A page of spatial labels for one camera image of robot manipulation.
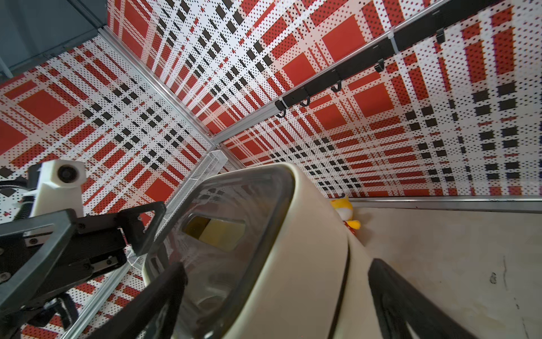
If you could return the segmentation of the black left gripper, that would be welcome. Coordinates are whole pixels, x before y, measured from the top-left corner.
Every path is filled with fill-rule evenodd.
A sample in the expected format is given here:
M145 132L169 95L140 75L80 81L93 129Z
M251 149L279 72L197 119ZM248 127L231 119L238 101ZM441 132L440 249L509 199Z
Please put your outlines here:
M117 214L136 256L147 254L167 209L163 201ZM154 213L145 226L141 216ZM1 226L1 330L19 331L26 324L42 328L59 316L64 329L79 318L68 291L126 263L125 239L117 227L91 232L76 212L60 210ZM48 227L49 232L24 237Z

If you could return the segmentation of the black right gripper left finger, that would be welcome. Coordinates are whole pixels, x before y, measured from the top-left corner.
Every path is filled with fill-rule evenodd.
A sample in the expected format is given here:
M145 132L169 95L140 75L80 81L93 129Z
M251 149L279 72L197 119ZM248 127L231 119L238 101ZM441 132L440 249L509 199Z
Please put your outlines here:
M188 278L182 263L167 268L90 338L171 338Z

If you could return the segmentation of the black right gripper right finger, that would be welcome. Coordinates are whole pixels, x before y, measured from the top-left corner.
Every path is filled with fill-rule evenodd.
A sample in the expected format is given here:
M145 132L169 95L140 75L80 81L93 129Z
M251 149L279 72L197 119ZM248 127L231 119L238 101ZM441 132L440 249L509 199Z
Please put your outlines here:
M473 338L385 261L375 258L368 271L375 313L384 338Z

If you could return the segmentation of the cream box dark lid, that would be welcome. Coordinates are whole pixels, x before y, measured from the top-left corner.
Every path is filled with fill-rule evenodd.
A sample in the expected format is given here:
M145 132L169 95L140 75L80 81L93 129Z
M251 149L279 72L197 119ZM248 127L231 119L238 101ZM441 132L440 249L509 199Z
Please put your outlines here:
M183 264L175 338L327 338L348 261L330 202L280 163L200 183L159 234L143 277Z
M328 337L382 338L368 277L373 258L350 232L347 239L343 287Z

